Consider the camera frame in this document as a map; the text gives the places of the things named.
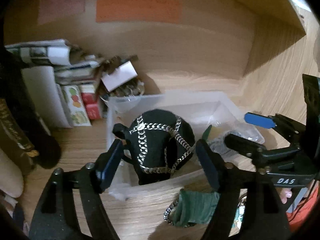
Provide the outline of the person's right hand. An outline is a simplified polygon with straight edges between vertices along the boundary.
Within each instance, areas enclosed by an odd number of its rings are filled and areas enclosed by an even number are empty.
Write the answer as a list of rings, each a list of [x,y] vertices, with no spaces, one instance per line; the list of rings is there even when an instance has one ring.
[[[315,180],[309,183],[307,186],[307,190],[302,198],[303,199],[308,198],[309,193],[313,192],[317,185],[318,185],[318,182]],[[291,198],[293,194],[292,190],[289,188],[276,188],[276,191],[279,194],[280,200],[283,204],[286,204],[287,200]]]

